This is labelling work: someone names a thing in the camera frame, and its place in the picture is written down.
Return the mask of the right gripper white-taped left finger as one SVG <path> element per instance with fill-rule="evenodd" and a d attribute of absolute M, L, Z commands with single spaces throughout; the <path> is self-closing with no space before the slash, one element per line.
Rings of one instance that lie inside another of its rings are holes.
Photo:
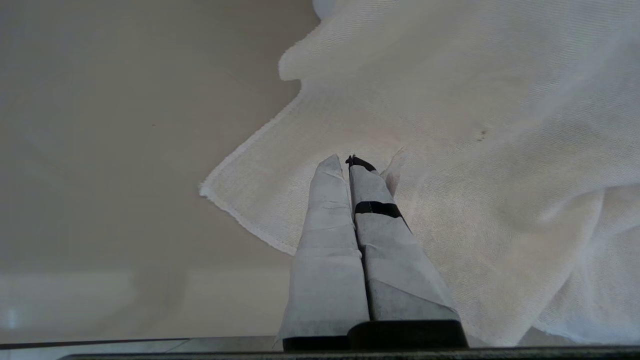
<path fill-rule="evenodd" d="M 369 321 L 348 183 L 334 154 L 310 183 L 278 339 L 286 351 L 345 351 L 350 330 Z"/>

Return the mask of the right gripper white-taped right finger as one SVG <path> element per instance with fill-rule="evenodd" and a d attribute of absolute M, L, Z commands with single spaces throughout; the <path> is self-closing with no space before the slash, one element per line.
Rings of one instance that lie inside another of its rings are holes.
<path fill-rule="evenodd" d="M 466 349 L 450 290 L 407 225 L 386 181 L 352 155 L 350 194 L 370 320 L 348 332 L 355 349 Z"/>

